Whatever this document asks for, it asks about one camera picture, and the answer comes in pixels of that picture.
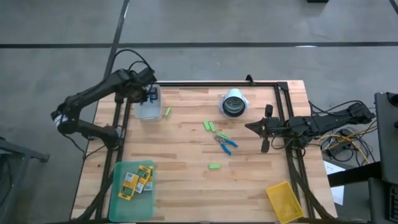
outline black metal frame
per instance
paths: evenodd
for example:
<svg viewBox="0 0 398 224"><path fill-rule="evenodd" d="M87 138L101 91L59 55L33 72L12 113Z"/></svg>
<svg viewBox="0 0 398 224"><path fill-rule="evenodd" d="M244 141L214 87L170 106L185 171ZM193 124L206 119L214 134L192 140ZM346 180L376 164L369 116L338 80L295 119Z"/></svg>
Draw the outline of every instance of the black metal frame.
<svg viewBox="0 0 398 224"><path fill-rule="evenodd" d="M14 202L16 201L18 190L22 185L22 181L29 165L29 161L34 158L38 159L40 162L47 162L49 161L50 155L42 154L35 150L18 146L16 144L6 141L3 138L0 138L0 150L6 152L5 154L3 154L3 156L18 155L22 160L19 169L11 182L11 189L7 194L7 198L5 199L4 204L0 210L0 223L8 223L9 216L12 212Z"/></svg>

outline black stand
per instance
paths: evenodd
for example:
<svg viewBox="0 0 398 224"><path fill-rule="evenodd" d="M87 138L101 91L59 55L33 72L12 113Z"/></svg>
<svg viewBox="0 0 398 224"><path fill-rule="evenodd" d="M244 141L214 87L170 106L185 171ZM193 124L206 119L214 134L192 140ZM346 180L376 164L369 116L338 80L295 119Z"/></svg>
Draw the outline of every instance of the black stand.
<svg viewBox="0 0 398 224"><path fill-rule="evenodd" d="M7 152L7 154L3 154L3 156L10 156L12 154L19 156L22 160L19 170L15 172L16 175L12 179L10 191L6 195L4 204L0 208L0 223L8 223L9 216L14 206L19 187L22 185L30 159L35 158L40 162L47 162L49 161L50 155L17 146L13 143L7 142L4 138L0 138L0 151Z"/></svg>
<svg viewBox="0 0 398 224"><path fill-rule="evenodd" d="M362 167L329 174L330 187L368 181L369 178L381 179L381 163L374 162Z"/></svg>

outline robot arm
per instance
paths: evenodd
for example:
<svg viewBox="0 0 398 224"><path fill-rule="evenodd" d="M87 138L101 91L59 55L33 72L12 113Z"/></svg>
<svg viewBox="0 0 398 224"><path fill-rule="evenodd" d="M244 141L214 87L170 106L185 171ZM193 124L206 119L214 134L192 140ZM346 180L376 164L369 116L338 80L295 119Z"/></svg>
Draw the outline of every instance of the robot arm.
<svg viewBox="0 0 398 224"><path fill-rule="evenodd" d="M57 129L62 134L81 133L85 138L91 136L101 138L109 148L118 147L120 133L112 126L99 127L97 125L82 121L79 119L80 111L108 96L116 93L118 97L128 98L133 103L147 101L147 85L156 81L154 71L151 68L145 68L136 73L125 69L119 69L108 75L97 85L68 96L58 108L51 113Z"/></svg>
<svg viewBox="0 0 398 224"><path fill-rule="evenodd" d="M286 122L273 118L272 106L267 105L266 117L260 121L245 124L245 127L264 138L261 152L268 152L268 138L291 139L292 147L304 148L313 138L324 135L347 124L368 124L375 117L362 103L354 103L347 109L328 113L325 116L294 116Z"/></svg>

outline wooden tabletop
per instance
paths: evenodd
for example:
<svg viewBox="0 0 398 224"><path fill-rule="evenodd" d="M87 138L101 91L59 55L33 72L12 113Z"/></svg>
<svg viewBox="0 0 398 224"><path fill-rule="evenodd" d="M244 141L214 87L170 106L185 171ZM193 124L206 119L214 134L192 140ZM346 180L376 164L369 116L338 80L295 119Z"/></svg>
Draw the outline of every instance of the wooden tabletop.
<svg viewBox="0 0 398 224"><path fill-rule="evenodd" d="M296 116L310 114L303 81L288 81ZM270 148L261 154L262 139L244 127L264 116L266 104L274 106L278 116L273 87L239 87L249 100L249 108L236 119L226 119L218 108L222 95L231 87L162 87L163 110L170 107L169 118L158 122L141 122L132 108L124 145L123 161L155 162L156 222L273 222L277 217L266 195L266 189L290 181L285 150ZM111 124L114 96L99 101L95 124ZM284 103L285 117L288 118ZM204 129L203 121L214 122L239 147L230 149L230 157L214 140L214 133ZM88 152L100 147L93 141ZM281 139L274 146L282 146ZM78 217L100 189L106 150L90 156L84 163L72 211ZM304 157L310 188L326 208L336 216L335 205L319 147L307 147ZM221 164L209 170L211 163ZM103 216L109 206L109 193ZM303 193L300 194L305 210Z"/></svg>

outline cable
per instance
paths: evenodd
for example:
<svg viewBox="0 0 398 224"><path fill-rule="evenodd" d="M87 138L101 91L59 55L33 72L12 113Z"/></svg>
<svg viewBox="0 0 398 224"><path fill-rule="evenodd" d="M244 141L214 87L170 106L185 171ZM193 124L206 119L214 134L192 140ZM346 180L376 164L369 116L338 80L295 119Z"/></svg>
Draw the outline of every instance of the cable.
<svg viewBox="0 0 398 224"><path fill-rule="evenodd" d="M87 154L87 155L85 156L85 159L87 159L87 157L89 157L89 156L91 156L92 154L98 152L100 149L102 149L102 148L104 148L104 147L105 147L105 145L103 145L103 146L101 146L101 147L95 149L95 150L92 151L91 153Z"/></svg>
<svg viewBox="0 0 398 224"><path fill-rule="evenodd" d="M299 157L299 156L295 157L293 154L292 154L292 157L293 157L294 159L303 158L303 157L305 156L305 153L306 153L307 151L305 150L305 148L301 148L301 150L304 150L304 153L303 153L300 157Z"/></svg>
<svg viewBox="0 0 398 224"><path fill-rule="evenodd" d="M136 61L136 62L133 62L133 63L129 66L129 71L131 71L131 68L132 68L135 64L137 64L137 63L143 63L144 65L146 65L145 62L143 62L143 61Z"/></svg>
<svg viewBox="0 0 398 224"><path fill-rule="evenodd" d="M120 51L116 52L116 54L115 54L114 57L113 57L113 60L115 60L116 57L117 57L120 53L126 52L126 51L132 52L132 53L134 53L135 55L137 55L139 58L141 58L142 62L144 62L144 64L146 64L146 65L148 66L149 69L153 70L153 69L150 67L150 65L148 64L148 62L147 62L139 53L137 53L135 50L131 50L131 49L123 49L123 50L120 50Z"/></svg>
<svg viewBox="0 0 398 224"><path fill-rule="evenodd" d="M76 148L79 149L83 153L83 159L85 159L85 154L86 153L84 152L84 150L81 149L81 147L78 146L78 144L75 142L75 140L73 140L71 137L69 137L69 136L67 136L65 134L62 134L62 135L63 135L63 137L71 140L71 142L76 146Z"/></svg>
<svg viewBox="0 0 398 224"><path fill-rule="evenodd" d="M335 114L335 113L330 113L330 112L329 112L329 111L331 111L331 110L333 110L333 109L335 109L335 108L337 108L337 107L339 107L339 106L343 106L343 105L348 104L348 103L361 103L361 104L362 104L362 107L360 107L360 108L358 108L358 109L352 111L352 113L361 110L361 109L365 106L365 104L364 104L362 101L360 101L360 100L351 100L351 101L347 101L347 102L345 102L345 103L339 104L339 105L337 105L337 106L334 106L334 107L332 107L332 108L330 108L330 109L328 109L328 110L325 111L325 110L320 109L319 107L315 106L311 101L309 101L309 103L310 103L310 107L314 107L314 108L316 108L318 111L320 111L320 112L322 112L322 113L325 113L325 114L328 114L328 115L332 115L332 116L345 116L345 115L347 115L347 114L350 114L350 113Z"/></svg>
<svg viewBox="0 0 398 224"><path fill-rule="evenodd" d="M275 140L275 138L276 138L276 137L273 137L273 138L272 138L272 141L271 141L271 146L272 146L274 149L283 149L283 148L285 148L286 146L288 146L288 145L293 141L293 138L291 138L284 146L282 146L282 147L274 147L274 140Z"/></svg>
<svg viewBox="0 0 398 224"><path fill-rule="evenodd" d="M343 139L349 141L362 154L362 156L365 158L366 162L369 164L368 158L366 158L366 156L363 153L362 149L355 142L353 142L351 139L347 138L346 136L341 136L339 134L326 134L326 135L320 137L319 140L322 140L322 139L327 138L327 137L343 138Z"/></svg>
<svg viewBox="0 0 398 224"><path fill-rule="evenodd" d="M369 127L368 127L366 130L362 130L362 131L358 131L357 133L350 134L349 136L347 136L347 138L352 138L352 137L357 136L357 135L360 135L360 134L362 134L362 136L360 136L360 138L362 138L365 134L369 134L369 133L371 133L371 132L377 130L377 125L372 127L372 125L373 125L376 121L377 121L377 120L374 120L374 121L369 125ZM343 143L343 142L344 142L344 140L342 140L342 141L337 141L336 144L334 144L334 145L332 145L332 146L330 146L330 147L324 148L323 151L328 150L328 149L331 149L331 148L334 148L334 147L336 147L337 145L339 145L340 143Z"/></svg>
<svg viewBox="0 0 398 224"><path fill-rule="evenodd" d="M310 144L310 145L314 145L314 146L320 146L320 147L322 147L322 145L321 145L321 144L317 144L317 143L308 143L308 144Z"/></svg>
<svg viewBox="0 0 398 224"><path fill-rule="evenodd" d="M375 131L375 130L377 129L377 128L376 128L376 129L374 129L374 130L368 132L368 131L371 129L372 125L373 125L376 121L377 121L377 120L375 119L375 120L371 123L371 125L369 125L369 127L367 128L367 130L365 130L365 132L361 135L361 137L363 137L365 134L371 133L371 132L373 132L373 131Z"/></svg>
<svg viewBox="0 0 398 224"><path fill-rule="evenodd" d="M352 159L353 156L354 156L354 151L353 151L351 148L349 149L349 151L351 152L351 155L350 155L347 159L337 159L336 157L337 157L338 153L335 153L335 154L333 155L333 151L330 151L330 154L331 154L331 157L332 157L334 160L338 161L338 162L347 162L347 161L349 161L350 159Z"/></svg>

